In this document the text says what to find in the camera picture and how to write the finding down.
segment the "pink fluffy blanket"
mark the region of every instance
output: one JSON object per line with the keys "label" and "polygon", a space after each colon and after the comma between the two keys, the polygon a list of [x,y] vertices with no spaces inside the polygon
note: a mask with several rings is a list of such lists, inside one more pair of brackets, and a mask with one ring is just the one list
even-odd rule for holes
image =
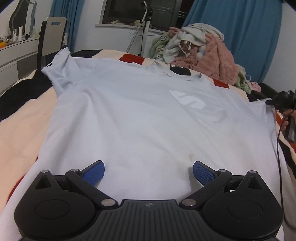
{"label": "pink fluffy blanket", "polygon": [[234,85],[238,75],[238,67],[234,64],[231,52],[225,44],[213,36],[206,35],[205,55],[201,60],[196,58],[199,47],[192,45],[188,57],[176,57],[171,64],[193,69],[213,79]]}

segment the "t-shirt logo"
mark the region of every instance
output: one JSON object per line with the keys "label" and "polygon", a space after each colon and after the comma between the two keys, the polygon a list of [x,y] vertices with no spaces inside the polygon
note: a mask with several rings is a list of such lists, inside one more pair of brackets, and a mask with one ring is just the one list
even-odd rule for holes
{"label": "t-shirt logo", "polygon": [[205,107],[205,103],[201,99],[195,96],[186,95],[178,91],[169,91],[169,92],[183,105],[192,103],[190,107],[200,109],[200,110],[203,107]]}

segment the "white dresser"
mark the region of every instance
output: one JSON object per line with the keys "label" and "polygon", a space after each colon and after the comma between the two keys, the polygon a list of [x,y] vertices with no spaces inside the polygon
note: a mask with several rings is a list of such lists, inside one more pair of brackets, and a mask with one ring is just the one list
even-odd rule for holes
{"label": "white dresser", "polygon": [[36,69],[38,38],[0,49],[0,94]]}

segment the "white t-shirt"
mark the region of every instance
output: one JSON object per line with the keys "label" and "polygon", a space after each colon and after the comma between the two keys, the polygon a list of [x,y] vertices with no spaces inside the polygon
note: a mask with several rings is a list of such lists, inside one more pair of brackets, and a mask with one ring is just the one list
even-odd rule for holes
{"label": "white t-shirt", "polygon": [[97,160],[105,164],[98,188],[119,203],[182,200],[201,187],[192,175],[195,161],[234,175],[257,170],[280,200],[275,117],[264,102],[247,102],[204,76],[180,76],[156,63],[69,54],[61,50],[42,69],[57,106],[38,160],[0,217],[0,239],[20,237],[13,212],[41,170],[63,175]]}

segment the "bed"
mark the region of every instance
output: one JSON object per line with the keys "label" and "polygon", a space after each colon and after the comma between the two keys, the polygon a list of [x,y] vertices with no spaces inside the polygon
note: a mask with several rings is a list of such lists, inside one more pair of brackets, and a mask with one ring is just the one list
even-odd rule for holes
{"label": "bed", "polygon": [[[113,58],[127,63],[134,62],[143,66],[147,66],[155,61],[115,50],[83,50],[72,54],[72,57]],[[173,69],[170,65],[163,62],[159,63],[164,68]],[[258,101],[236,87],[209,77],[206,78],[217,88],[234,90],[246,102]],[[12,88],[0,96],[0,165],[2,167],[0,177],[0,183],[2,184],[0,187],[0,213],[3,210],[5,211],[6,204],[14,205],[12,202],[9,202],[14,190],[18,187],[31,166],[37,161],[38,153],[47,133],[50,118],[56,104],[57,95],[55,90],[40,69],[32,72],[27,78],[18,81]],[[281,120],[281,114],[276,112],[276,132],[279,131]],[[285,203],[291,203],[295,196],[296,187],[296,145],[288,143],[282,134],[280,135],[280,140],[287,163],[287,172],[289,173],[284,179],[285,182],[292,182],[294,185],[293,193],[285,200]],[[289,208],[287,208],[286,212],[288,210],[292,211],[291,205],[288,206]],[[7,213],[3,212],[0,220],[7,215]],[[0,237],[5,237],[6,240],[8,240],[7,238],[15,240],[15,237],[5,234],[0,234]],[[291,234],[287,232],[286,239],[290,240],[291,237]]]}

